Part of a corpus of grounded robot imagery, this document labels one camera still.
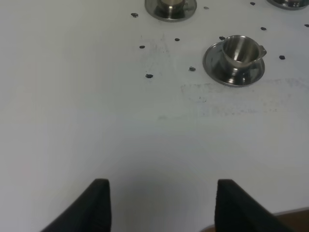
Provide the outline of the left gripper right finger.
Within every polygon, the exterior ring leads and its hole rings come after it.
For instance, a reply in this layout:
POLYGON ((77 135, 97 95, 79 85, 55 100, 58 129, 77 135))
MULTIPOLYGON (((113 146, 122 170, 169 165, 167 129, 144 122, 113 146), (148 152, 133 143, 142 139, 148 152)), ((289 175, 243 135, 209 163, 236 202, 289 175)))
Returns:
POLYGON ((291 232, 231 179, 217 182, 214 225, 217 232, 291 232))

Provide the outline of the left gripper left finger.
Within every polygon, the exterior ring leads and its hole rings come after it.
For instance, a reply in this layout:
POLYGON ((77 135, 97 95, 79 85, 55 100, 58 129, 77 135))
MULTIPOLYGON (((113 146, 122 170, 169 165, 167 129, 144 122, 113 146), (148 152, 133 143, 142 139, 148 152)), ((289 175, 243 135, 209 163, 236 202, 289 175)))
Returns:
POLYGON ((112 207, 110 183, 95 179, 44 232, 110 232, 112 207))

